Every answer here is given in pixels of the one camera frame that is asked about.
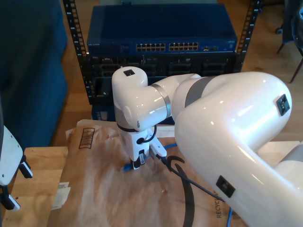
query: silver ring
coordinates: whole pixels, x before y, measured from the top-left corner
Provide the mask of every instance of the silver ring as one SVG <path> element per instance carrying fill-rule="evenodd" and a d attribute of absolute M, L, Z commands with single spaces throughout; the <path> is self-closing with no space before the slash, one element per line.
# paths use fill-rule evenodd
<path fill-rule="evenodd" d="M 165 105 L 166 105 L 166 109 L 167 109 L 167 114 L 166 114 L 166 118 L 171 116 L 171 101 L 169 99 L 169 96 L 167 95 L 166 91 L 158 84 L 152 84 L 151 87 L 154 87 L 155 89 L 157 89 L 159 91 L 159 93 L 162 95 Z"/>

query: black sticker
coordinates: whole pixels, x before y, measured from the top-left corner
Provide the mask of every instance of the black sticker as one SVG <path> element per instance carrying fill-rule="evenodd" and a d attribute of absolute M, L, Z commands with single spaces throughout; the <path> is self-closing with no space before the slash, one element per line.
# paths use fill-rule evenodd
<path fill-rule="evenodd" d="M 283 116 L 289 109 L 289 103 L 286 98 L 286 95 L 282 95 L 276 102 L 276 105 L 278 106 L 278 109 L 280 111 L 281 116 Z"/>
<path fill-rule="evenodd" d="M 236 190 L 224 177 L 222 177 L 221 175 L 219 176 L 219 179 L 216 183 L 216 185 L 218 186 L 218 188 L 221 189 L 222 192 L 224 192 L 224 194 L 230 198 L 233 194 L 233 192 Z"/>
<path fill-rule="evenodd" d="M 127 75 L 127 76 L 131 76 L 131 75 L 134 75 L 134 71 L 126 70 L 126 71 L 124 71 L 124 74 Z"/>

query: chair leg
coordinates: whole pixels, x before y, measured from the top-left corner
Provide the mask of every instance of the chair leg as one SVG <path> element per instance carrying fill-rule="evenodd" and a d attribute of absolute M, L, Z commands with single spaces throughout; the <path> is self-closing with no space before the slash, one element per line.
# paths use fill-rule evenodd
<path fill-rule="evenodd" d="M 303 65 L 303 58 L 302 58 L 300 64 L 298 65 L 297 69 L 295 70 L 294 75 L 293 75 L 292 79 L 289 82 L 290 84 L 293 82 L 294 78 L 297 76 L 297 74 L 298 74 L 300 68 L 302 67 L 302 65 Z"/>
<path fill-rule="evenodd" d="M 283 47 L 284 47 L 284 43 L 281 44 L 279 50 L 276 53 L 279 54 Z"/>

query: black printed logo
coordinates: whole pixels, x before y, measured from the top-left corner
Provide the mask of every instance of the black printed logo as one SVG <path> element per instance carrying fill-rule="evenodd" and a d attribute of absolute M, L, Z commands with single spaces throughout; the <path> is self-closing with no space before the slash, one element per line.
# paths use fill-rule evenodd
<path fill-rule="evenodd" d="M 84 128 L 79 149 L 83 149 L 83 148 L 91 149 L 91 144 L 93 143 L 94 134 L 95 134 L 94 128 Z"/>

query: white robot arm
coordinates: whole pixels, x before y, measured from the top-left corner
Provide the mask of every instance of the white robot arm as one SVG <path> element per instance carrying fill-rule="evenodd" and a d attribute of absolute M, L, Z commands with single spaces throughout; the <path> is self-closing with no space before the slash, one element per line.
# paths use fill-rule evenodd
<path fill-rule="evenodd" d="M 147 86 L 135 67 L 113 75 L 116 120 L 122 146 L 140 166 L 148 128 L 170 114 L 180 151 L 249 226 L 301 226 L 303 145 L 273 169 L 256 153 L 289 119 L 292 99 L 278 78 L 260 72 L 217 77 L 187 74 Z M 158 155 L 166 152 L 159 141 Z"/>
<path fill-rule="evenodd" d="M 18 211 L 20 209 L 20 205 L 8 191 L 8 184 L 18 169 L 20 169 L 25 178 L 33 177 L 21 146 L 4 126 L 0 98 L 0 188 L 2 189 L 0 201 L 7 210 Z"/>

